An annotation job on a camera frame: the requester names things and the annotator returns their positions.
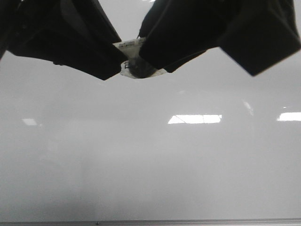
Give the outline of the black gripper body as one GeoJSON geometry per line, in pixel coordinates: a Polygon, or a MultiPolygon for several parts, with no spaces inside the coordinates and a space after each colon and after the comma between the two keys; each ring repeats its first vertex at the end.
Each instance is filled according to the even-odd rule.
{"type": "Polygon", "coordinates": [[[251,76],[290,57],[301,49],[294,1],[242,0],[218,45],[251,76]]]}

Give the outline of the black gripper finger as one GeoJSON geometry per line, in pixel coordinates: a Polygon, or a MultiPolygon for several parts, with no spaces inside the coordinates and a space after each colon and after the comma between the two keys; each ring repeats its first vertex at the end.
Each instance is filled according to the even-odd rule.
{"type": "Polygon", "coordinates": [[[0,52],[50,61],[101,80],[121,70],[121,38],[97,0],[2,0],[0,52]]]}
{"type": "Polygon", "coordinates": [[[139,55],[156,69],[172,73],[218,46],[238,14],[236,0],[156,0],[143,19],[139,55]]]}

